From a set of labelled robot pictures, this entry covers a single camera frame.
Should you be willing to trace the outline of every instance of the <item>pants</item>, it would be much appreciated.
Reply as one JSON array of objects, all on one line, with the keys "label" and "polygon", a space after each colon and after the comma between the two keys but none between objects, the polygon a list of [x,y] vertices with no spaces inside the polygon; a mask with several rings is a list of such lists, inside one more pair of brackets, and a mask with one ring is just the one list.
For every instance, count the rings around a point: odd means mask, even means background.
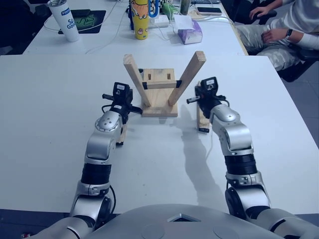
[{"label": "pants", "polygon": [[251,55],[268,56],[276,71],[286,69],[300,62],[296,52],[289,47],[288,41],[264,43],[261,34],[268,28],[264,25],[236,26],[240,38]]}]

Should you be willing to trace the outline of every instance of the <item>black watch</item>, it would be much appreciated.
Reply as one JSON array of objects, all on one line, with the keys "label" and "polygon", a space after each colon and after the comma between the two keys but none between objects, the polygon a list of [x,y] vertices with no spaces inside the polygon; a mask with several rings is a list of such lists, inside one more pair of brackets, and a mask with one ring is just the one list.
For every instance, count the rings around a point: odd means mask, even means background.
[{"label": "black watch", "polygon": [[293,33],[293,30],[292,29],[288,29],[285,39],[288,39],[291,36],[291,33]]}]

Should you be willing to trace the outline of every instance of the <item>floor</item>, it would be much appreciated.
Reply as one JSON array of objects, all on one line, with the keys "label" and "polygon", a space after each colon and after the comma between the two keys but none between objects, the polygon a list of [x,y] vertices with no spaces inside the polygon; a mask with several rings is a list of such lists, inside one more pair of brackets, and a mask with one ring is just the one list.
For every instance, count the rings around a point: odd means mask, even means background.
[{"label": "floor", "polygon": [[[288,7],[279,8],[277,17],[283,16]],[[0,49],[0,55],[8,50],[4,49],[1,52]],[[319,148],[319,62],[312,65],[296,81],[292,83],[283,81],[283,83]],[[67,215],[67,213],[0,210],[0,238],[19,239],[22,234],[38,233]],[[300,217],[319,226],[319,214],[300,215]]]}]

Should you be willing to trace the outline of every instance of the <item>robotic arm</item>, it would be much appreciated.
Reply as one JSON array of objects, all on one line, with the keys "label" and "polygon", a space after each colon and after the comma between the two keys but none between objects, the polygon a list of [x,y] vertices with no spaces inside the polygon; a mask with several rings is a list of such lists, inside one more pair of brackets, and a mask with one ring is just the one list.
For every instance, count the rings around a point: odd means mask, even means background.
[{"label": "robotic arm", "polygon": [[229,213],[286,239],[319,239],[319,228],[280,209],[272,209],[262,175],[257,170],[249,129],[224,96],[217,96],[216,77],[195,87],[195,98],[218,135],[227,167],[225,192]]},{"label": "robotic arm", "polygon": [[72,209],[64,218],[41,231],[34,239],[83,239],[107,222],[111,209],[109,192],[111,155],[116,141],[127,123],[130,112],[142,113],[132,106],[133,90],[130,86],[115,83],[113,96],[103,94],[104,99],[113,101],[110,110],[96,120],[95,129],[87,143],[82,178],[78,182]]}]

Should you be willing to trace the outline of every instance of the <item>white table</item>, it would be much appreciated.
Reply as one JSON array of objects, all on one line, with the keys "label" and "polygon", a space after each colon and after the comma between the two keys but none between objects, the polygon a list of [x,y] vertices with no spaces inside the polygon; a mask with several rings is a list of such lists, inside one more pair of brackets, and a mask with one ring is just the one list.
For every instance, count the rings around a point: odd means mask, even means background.
[{"label": "white table", "polygon": [[[134,55],[142,68],[174,68],[189,59]],[[319,150],[266,57],[215,57],[178,101],[177,118],[131,114],[124,146],[112,157],[116,213],[160,203],[203,205],[227,212],[224,158],[215,134],[196,131],[198,80],[216,76],[219,94],[250,128],[258,169],[273,207],[319,212]],[[0,57],[0,208],[68,212],[81,177],[86,142],[101,116],[103,93],[129,83],[123,55]]]},{"label": "white table", "polygon": [[[71,9],[106,10],[108,16],[115,1],[110,0],[69,0]],[[183,54],[190,57],[196,50],[204,50],[207,55],[244,55],[244,51],[233,31],[231,24],[226,19],[214,19],[206,22],[200,22],[203,32],[203,41],[197,44],[183,45],[180,38],[174,34],[171,26],[161,28],[166,39],[163,37],[159,29],[149,30],[149,37],[146,40],[136,40],[134,32],[130,30],[130,21],[128,15],[124,11],[128,6],[127,2],[119,2],[114,7],[108,19],[103,23],[98,34],[81,34],[81,40],[78,42],[67,42],[63,35],[45,29],[44,27],[37,34],[24,54],[84,54],[88,50],[103,46],[112,42],[110,45],[91,51],[93,54],[116,54],[120,52],[145,53],[149,55],[156,54]],[[120,20],[119,34],[116,35]],[[53,29],[59,29],[54,18],[50,18],[47,26]]]}]

